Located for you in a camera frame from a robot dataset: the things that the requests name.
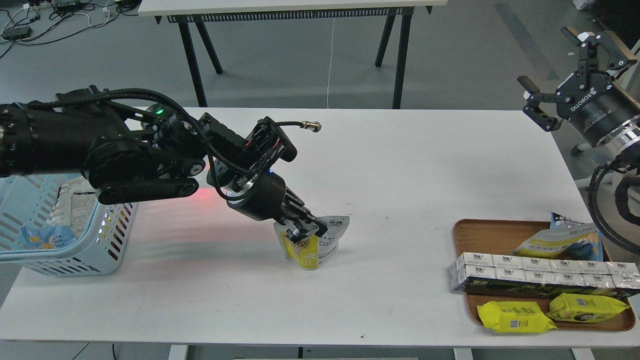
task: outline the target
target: white table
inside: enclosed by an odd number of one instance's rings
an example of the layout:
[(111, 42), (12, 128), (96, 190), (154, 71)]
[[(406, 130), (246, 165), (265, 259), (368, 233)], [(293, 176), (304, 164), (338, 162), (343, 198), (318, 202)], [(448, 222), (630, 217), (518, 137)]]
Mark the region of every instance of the white table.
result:
[(222, 65), (204, 22), (386, 16), (387, 21), (375, 62), (377, 67), (381, 67), (396, 15), (402, 15), (392, 103), (393, 109), (399, 109), (413, 9), (416, 6), (426, 6), (428, 12), (431, 13), (431, 8), (434, 5), (445, 4), (447, 4), (447, 0), (144, 0), (140, 4), (138, 14), (155, 16), (158, 23), (160, 23), (161, 17), (166, 15), (169, 22), (178, 23), (191, 80), (200, 107), (207, 107), (207, 98), (193, 49), (189, 22), (196, 24), (214, 70), (217, 74), (222, 74)]
[(627, 332), (498, 336), (449, 292), (463, 218), (589, 216), (550, 134), (519, 111), (204, 110), (239, 134), (265, 115), (299, 150), (275, 170), (317, 216), (349, 215), (317, 271), (286, 261), (272, 222), (213, 189), (140, 204), (121, 267), (57, 279), (23, 269), (0, 309), (6, 340), (386, 347), (632, 347)]

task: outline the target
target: black table leg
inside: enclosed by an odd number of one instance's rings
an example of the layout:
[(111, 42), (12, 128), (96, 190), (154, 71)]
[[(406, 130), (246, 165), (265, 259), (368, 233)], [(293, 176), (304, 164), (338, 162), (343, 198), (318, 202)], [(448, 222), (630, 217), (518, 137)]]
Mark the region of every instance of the black table leg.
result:
[(396, 65), (396, 85), (394, 87), (394, 103), (392, 108), (400, 108), (402, 87), (404, 85), (404, 68), (406, 66), (406, 51), (409, 46), (409, 30), (411, 29), (411, 15), (402, 15), (400, 25), (400, 46), (398, 47), (398, 63)]
[(207, 28), (204, 26), (203, 22), (196, 22), (196, 28), (198, 28), (198, 32), (200, 33), (205, 49), (207, 49), (207, 54), (209, 54), (211, 63), (213, 63), (213, 67), (216, 69), (216, 74), (222, 74), (222, 66), (220, 65), (220, 60), (218, 60), (216, 50), (213, 48), (213, 44), (211, 43), (211, 38), (209, 38)]
[(389, 36), (391, 35), (391, 29), (394, 27), (394, 21), (396, 15), (387, 15), (387, 21), (385, 22), (385, 29), (382, 31), (382, 39), (380, 39), (380, 46), (378, 47), (378, 55), (376, 56), (376, 67), (382, 66), (382, 59), (385, 57), (385, 51), (387, 50), (387, 44), (389, 43)]
[(193, 88), (196, 90), (196, 99), (198, 99), (198, 106), (201, 108), (206, 108), (207, 98), (204, 95), (204, 87), (202, 86), (200, 70), (198, 69), (198, 61), (196, 60), (196, 52), (193, 49), (193, 41), (191, 41), (191, 33), (189, 32), (189, 24), (186, 22), (179, 22), (178, 27), (180, 28), (182, 45), (184, 45), (184, 53), (187, 56), (187, 63), (189, 64), (189, 72), (191, 73)]

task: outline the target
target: grey floor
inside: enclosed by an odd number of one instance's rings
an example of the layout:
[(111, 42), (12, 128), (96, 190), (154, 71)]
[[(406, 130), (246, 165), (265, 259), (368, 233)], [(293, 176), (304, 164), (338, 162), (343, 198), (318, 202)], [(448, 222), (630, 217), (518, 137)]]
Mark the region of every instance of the grey floor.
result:
[[(18, 1), (0, 0), (0, 8), (12, 13), (19, 6)], [(90, 15), (93, 24), (104, 21), (98, 11)], [(0, 16), (0, 24), (6, 21), (6, 16)], [(72, 33), (86, 26), (86, 21), (86, 17), (75, 16), (42, 40)], [(225, 69), (222, 75), (213, 72), (193, 27), (209, 106), (390, 108), (399, 26), (396, 24), (391, 35), (384, 65), (377, 69), (373, 62), (384, 21), (382, 17), (363, 17), (208, 23)], [(46, 28), (47, 22), (34, 23), (34, 31)], [(576, 10), (570, 0), (449, 0), (447, 6), (434, 8), (432, 15), (425, 8), (417, 8), (402, 108), (519, 110), (524, 105), (522, 89), (515, 80), (519, 75), (527, 74), (543, 90), (551, 91), (575, 70), (577, 52), (560, 34), (562, 26), (600, 30), (590, 14)], [(5, 49), (6, 45), (0, 45), (0, 53)], [(177, 26), (166, 19), (156, 25), (151, 18), (121, 16), (104, 28), (55, 44), (16, 46), (0, 60), (0, 81), (2, 103), (50, 101), (55, 93), (95, 84), (100, 88), (149, 88), (183, 106), (197, 105)], [(564, 126), (555, 138), (574, 179), (590, 175), (594, 156), (569, 155), (570, 149), (581, 143), (580, 137)], [(605, 214), (613, 213), (610, 204), (604, 207)], [(630, 236), (638, 235), (637, 229), (615, 215), (611, 218)], [(639, 261), (614, 245), (608, 249), (614, 259)], [(0, 265), (0, 303), (18, 270), (17, 266)], [(72, 359), (85, 345), (3, 341), (0, 359)], [(304, 350), (309, 358), (453, 358), (451, 349)], [(169, 346), (124, 343), (116, 345), (116, 352), (121, 360), (166, 359)], [(596, 359), (640, 359), (636, 348), (598, 349), (593, 353)], [(192, 348), (189, 358), (297, 356), (297, 348), (201, 346)], [(474, 357), (573, 359), (570, 350), (474, 349)], [(82, 359), (111, 359), (111, 344), (90, 344), (77, 357)]]

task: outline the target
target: wooden tray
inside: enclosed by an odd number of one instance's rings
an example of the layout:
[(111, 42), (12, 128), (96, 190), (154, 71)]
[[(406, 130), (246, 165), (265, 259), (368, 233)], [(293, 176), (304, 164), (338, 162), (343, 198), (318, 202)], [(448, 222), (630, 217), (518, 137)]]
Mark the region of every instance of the wooden tray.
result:
[[(463, 219), (453, 227), (453, 238), (457, 256), (463, 252), (510, 255), (523, 241), (538, 231), (548, 228), (549, 222)], [(609, 261), (609, 254), (604, 248), (603, 253), (605, 261)], [(545, 313), (549, 311), (549, 302), (551, 302), (551, 299), (526, 297), (470, 294), (466, 294), (466, 296), (469, 313), (479, 323), (482, 321), (480, 321), (476, 306), (489, 301), (535, 301)], [(601, 323), (554, 322), (554, 324), (560, 330), (627, 331), (636, 324), (636, 316), (629, 308), (620, 315)]]

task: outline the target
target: robotic arm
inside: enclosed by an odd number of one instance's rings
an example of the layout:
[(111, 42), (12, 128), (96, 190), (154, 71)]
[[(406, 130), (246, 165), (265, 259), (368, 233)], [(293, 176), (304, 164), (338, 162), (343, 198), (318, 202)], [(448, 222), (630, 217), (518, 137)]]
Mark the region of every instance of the robotic arm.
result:
[[(198, 183), (192, 177), (204, 170), (206, 157), (207, 182), (230, 208), (286, 225), (294, 243), (326, 232), (270, 170), (278, 159), (292, 161), (298, 153), (282, 126), (318, 132), (317, 122), (278, 123), (265, 117), (243, 138), (208, 113), (196, 120), (150, 90), (101, 92), (91, 86), (56, 98), (0, 104), (0, 177), (79, 172), (97, 190), (100, 203), (119, 204), (194, 194)], [(173, 115), (137, 110), (117, 99), (158, 102)], [(127, 119), (140, 121), (144, 130), (130, 130)]]
[[(628, 190), (640, 186), (640, 104), (614, 84), (637, 58), (610, 31), (578, 34), (563, 28), (563, 34), (579, 47), (578, 70), (561, 83), (554, 94), (545, 94), (527, 76), (518, 77), (525, 88), (527, 104), (522, 111), (544, 131), (560, 128), (563, 119), (584, 137), (592, 147), (605, 147), (612, 160), (594, 171), (589, 186), (588, 209), (596, 226), (611, 241), (636, 254), (640, 245), (624, 239), (604, 220), (598, 209), (596, 194), (604, 175), (611, 171), (625, 177), (615, 191), (618, 212), (628, 222), (640, 226), (640, 217), (631, 213)], [(598, 48), (609, 54), (607, 70), (598, 68)], [(560, 119), (546, 114), (540, 103), (556, 104)]]

